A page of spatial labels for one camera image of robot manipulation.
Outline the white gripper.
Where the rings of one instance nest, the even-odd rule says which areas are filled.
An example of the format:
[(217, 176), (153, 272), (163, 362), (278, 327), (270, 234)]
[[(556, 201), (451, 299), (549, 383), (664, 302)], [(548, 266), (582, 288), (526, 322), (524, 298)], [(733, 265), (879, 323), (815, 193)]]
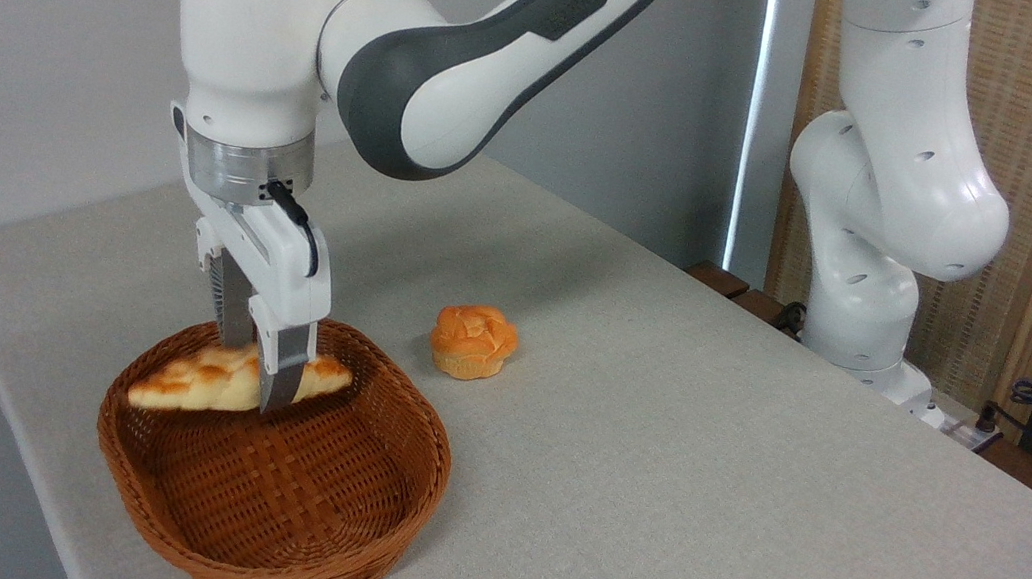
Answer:
[(324, 235), (286, 186), (257, 185), (259, 196), (249, 205), (221, 201), (191, 176), (182, 178), (200, 210), (196, 249), (209, 276), (219, 340), (243, 348), (256, 331), (259, 413), (286, 408), (316, 358), (317, 322), (332, 309)]

